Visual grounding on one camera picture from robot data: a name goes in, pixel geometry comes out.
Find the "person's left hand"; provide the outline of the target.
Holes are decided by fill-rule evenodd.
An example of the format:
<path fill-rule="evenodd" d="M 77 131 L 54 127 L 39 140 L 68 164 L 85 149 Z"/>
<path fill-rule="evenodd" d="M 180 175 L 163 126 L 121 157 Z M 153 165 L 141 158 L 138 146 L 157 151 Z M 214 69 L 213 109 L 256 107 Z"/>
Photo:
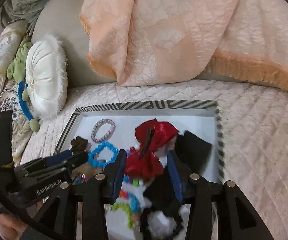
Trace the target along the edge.
<path fill-rule="evenodd" d="M 18 217 L 0 210 L 0 239 L 20 239 L 27 227 Z"/>

